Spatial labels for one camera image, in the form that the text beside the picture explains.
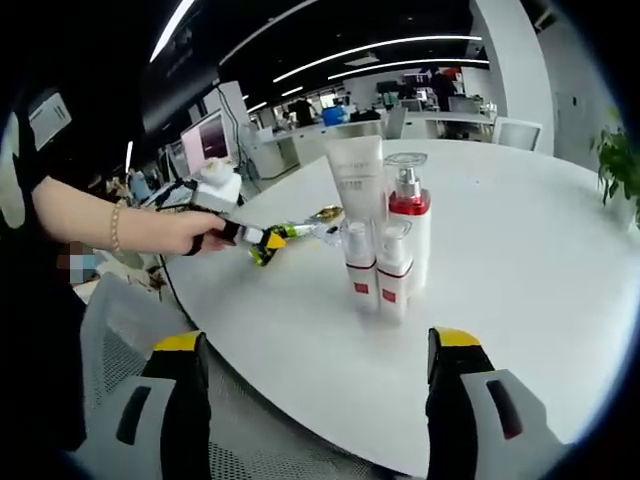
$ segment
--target fluorescent light strip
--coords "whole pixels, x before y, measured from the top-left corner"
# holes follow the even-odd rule
[[[258,105],[256,105],[255,107],[251,107],[249,110],[247,110],[247,113],[251,113],[251,112],[255,112],[256,110],[258,110],[259,108],[264,107],[267,104],[267,102],[262,102],[259,103]]]
[[[302,90],[302,87],[296,87],[293,90],[289,90],[288,92],[284,92],[282,94],[283,97],[286,97],[287,95],[291,95],[292,93],[296,93],[299,92],[300,90]]]
[[[273,79],[273,83],[278,83],[280,80],[284,80],[291,75],[295,75],[307,68],[315,67],[316,65],[320,65],[321,63],[328,62],[329,60],[334,60],[339,57],[343,57],[345,55],[350,55],[356,52],[362,52],[363,50],[369,50],[370,48],[378,48],[384,47],[386,45],[395,45],[397,43],[408,43],[408,42],[424,42],[428,40],[475,40],[482,41],[482,37],[469,36],[469,35],[430,35],[427,37],[409,37],[409,38],[398,38],[396,40],[387,40],[386,42],[372,43],[371,45],[365,45],[364,47],[352,48],[351,50],[346,50],[344,52],[336,53],[335,55],[329,55],[328,57],[321,58],[320,60],[316,60],[315,62],[311,62],[307,65],[304,65],[300,68],[296,68],[295,70],[291,70],[289,73],[285,73],[284,75],[279,76],[278,78]]]
[[[489,60],[470,60],[466,58],[429,58],[425,60],[407,60],[404,62],[392,62],[392,63],[383,63],[382,65],[374,65],[372,67],[364,67],[358,68],[356,70],[350,70],[348,72],[339,73],[337,75],[331,75],[327,77],[328,80],[333,80],[334,78],[346,77],[347,75],[353,75],[354,73],[367,72],[369,70],[376,70],[377,68],[385,68],[385,67],[395,67],[397,65],[409,65],[412,63],[476,63],[481,65],[488,65]]]
[[[129,172],[129,166],[131,165],[131,151],[133,150],[133,142],[127,144],[127,159],[124,161],[124,173]]]
[[[229,53],[227,53],[224,58],[222,60],[220,60],[220,65],[224,65],[225,63],[227,63],[227,61],[233,57],[236,53],[238,53],[238,51],[240,51],[241,48],[244,48],[245,45],[247,45],[251,40],[253,40],[254,38],[256,38],[258,35],[260,35],[261,33],[263,33],[265,30],[267,30],[268,28],[273,27],[276,23],[280,22],[281,20],[284,20],[285,18],[287,18],[289,15],[293,15],[294,13],[296,13],[298,10],[302,10],[305,7],[308,7],[311,4],[316,3],[318,0],[307,0],[306,2],[302,2],[299,5],[296,5],[293,8],[290,8],[289,10],[287,10],[286,12],[284,12],[283,14],[278,15],[276,18],[274,18],[273,20],[269,20],[268,23],[264,24],[262,27],[260,27],[258,30],[256,30],[255,32],[253,32],[251,35],[249,35],[247,38],[245,38],[242,42],[240,42],[238,45],[236,45],[233,50],[231,50]]]
[[[160,35],[160,40],[158,40],[158,43],[156,44],[156,48],[153,50],[153,53],[151,54],[149,63],[153,62],[155,58],[158,56],[158,54],[162,51],[162,49],[167,45],[167,43],[169,43],[169,40],[171,39],[171,35],[173,35],[173,32],[175,31],[176,27],[180,23],[180,20],[182,20],[182,17],[185,16],[185,14],[189,10],[189,8],[191,8],[191,5],[193,5],[194,2],[195,0],[182,0],[180,5],[178,5],[178,8],[176,8],[176,11],[173,12],[173,15],[171,15],[171,18],[169,19],[169,23],[167,23],[167,26],[164,27],[164,30],[162,31],[162,35]]]

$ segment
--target potted plant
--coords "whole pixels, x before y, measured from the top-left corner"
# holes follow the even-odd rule
[[[608,201],[613,214],[623,228],[640,221],[640,152],[634,148],[621,128],[612,132],[608,127],[600,138],[591,141],[600,159],[598,181],[604,186],[602,204]]]

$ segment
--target red label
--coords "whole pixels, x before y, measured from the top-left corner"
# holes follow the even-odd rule
[[[366,283],[354,282],[353,286],[356,288],[356,292],[369,294],[369,285],[367,285]]]
[[[396,303],[396,294],[395,292],[390,292],[389,290],[382,289],[382,298],[391,303]]]

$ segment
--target gold bracelet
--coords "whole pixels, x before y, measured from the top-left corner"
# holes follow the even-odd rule
[[[120,253],[120,240],[118,240],[118,219],[120,218],[120,208],[122,203],[116,202],[113,206],[113,213],[111,214],[111,247],[115,253]]]

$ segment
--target white round table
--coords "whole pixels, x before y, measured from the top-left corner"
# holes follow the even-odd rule
[[[640,245],[600,203],[596,175],[509,147],[443,140],[384,143],[429,154],[428,285],[400,326],[350,304],[340,247],[293,241],[266,268],[246,250],[176,259],[183,304],[253,387],[339,447],[425,476],[427,330],[476,335],[546,405],[563,442],[580,438],[623,365],[640,291]],[[238,211],[268,226],[338,203],[326,159]]]

